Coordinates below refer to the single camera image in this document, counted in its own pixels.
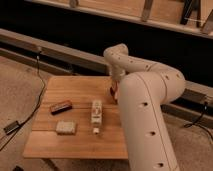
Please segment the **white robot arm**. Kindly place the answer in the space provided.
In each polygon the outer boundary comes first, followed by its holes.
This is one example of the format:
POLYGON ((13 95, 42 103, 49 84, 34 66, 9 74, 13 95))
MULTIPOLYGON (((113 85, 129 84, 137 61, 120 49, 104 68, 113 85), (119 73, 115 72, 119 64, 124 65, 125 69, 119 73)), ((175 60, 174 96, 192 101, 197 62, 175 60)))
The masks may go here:
POLYGON ((104 51, 117 95, 131 171, 180 171, 161 106, 185 90, 184 75, 151 60, 132 57, 124 44, 104 51))

